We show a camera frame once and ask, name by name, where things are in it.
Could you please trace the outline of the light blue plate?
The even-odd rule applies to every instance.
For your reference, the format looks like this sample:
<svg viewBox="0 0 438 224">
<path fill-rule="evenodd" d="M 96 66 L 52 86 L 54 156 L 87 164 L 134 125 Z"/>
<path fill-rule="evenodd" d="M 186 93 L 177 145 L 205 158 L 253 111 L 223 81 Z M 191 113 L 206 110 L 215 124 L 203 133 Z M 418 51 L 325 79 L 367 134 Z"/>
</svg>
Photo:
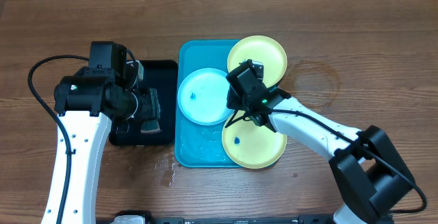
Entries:
<svg viewBox="0 0 438 224">
<path fill-rule="evenodd" d="M 224 71 L 203 68 L 190 73 L 180 84 L 177 102 L 180 111 L 199 125 L 216 125 L 233 113 L 227 107 L 229 83 Z"/>
</svg>

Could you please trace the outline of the green brown sponge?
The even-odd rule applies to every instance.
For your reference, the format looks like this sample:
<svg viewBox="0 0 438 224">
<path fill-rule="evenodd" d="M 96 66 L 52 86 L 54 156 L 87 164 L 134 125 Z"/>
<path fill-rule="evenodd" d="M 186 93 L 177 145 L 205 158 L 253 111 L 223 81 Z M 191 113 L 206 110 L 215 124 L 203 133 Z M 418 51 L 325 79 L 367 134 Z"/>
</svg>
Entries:
<svg viewBox="0 0 438 224">
<path fill-rule="evenodd" d="M 140 128 L 142 134 L 154 134 L 161 132 L 158 120 L 144 120 Z"/>
</svg>

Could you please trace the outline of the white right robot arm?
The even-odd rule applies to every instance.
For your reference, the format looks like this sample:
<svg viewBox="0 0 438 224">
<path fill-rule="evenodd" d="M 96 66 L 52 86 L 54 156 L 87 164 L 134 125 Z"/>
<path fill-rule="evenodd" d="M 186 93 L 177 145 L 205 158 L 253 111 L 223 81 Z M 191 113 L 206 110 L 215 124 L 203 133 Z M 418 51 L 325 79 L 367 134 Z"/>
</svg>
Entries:
<svg viewBox="0 0 438 224">
<path fill-rule="evenodd" d="M 361 131 L 331 121 L 281 89 L 229 89 L 227 105 L 243 111 L 227 125 L 250 120 L 290 136 L 328 161 L 344 204 L 331 223 L 377 223 L 411 190 L 415 179 L 389 136 L 379 127 Z"/>
</svg>

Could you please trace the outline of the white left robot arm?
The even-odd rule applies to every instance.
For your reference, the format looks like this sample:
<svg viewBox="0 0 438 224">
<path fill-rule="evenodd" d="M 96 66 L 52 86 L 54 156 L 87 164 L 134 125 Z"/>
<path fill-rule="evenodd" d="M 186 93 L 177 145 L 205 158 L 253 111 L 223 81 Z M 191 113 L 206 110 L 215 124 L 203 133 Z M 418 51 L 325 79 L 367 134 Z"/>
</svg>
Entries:
<svg viewBox="0 0 438 224">
<path fill-rule="evenodd" d="M 55 88 L 57 151 L 43 223 L 96 223 L 96 194 L 108 138 L 141 146 L 159 131 L 154 88 L 119 86 L 111 77 L 66 76 Z"/>
</svg>

